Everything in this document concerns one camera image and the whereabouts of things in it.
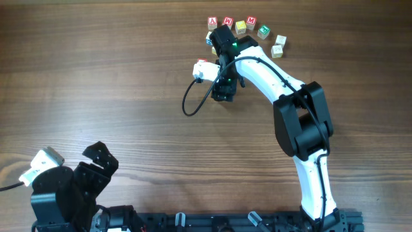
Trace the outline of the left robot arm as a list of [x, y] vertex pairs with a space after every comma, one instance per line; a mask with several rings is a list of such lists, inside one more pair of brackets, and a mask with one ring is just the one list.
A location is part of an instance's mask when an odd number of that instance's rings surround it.
[[58, 166], [34, 180], [31, 205], [37, 220], [32, 231], [146, 231], [133, 206], [97, 204], [118, 169], [106, 145], [98, 141], [82, 154], [93, 162], [80, 162], [75, 169]]

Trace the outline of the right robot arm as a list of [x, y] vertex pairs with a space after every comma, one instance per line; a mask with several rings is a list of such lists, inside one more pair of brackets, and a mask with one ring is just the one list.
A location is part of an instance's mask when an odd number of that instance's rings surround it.
[[273, 105], [277, 142], [297, 168], [304, 219], [318, 231], [336, 225], [339, 216], [327, 169], [333, 125], [322, 87], [294, 79], [251, 36], [238, 39], [226, 25], [214, 29], [210, 39], [220, 68], [212, 75], [211, 97], [231, 102], [245, 80], [265, 95]]

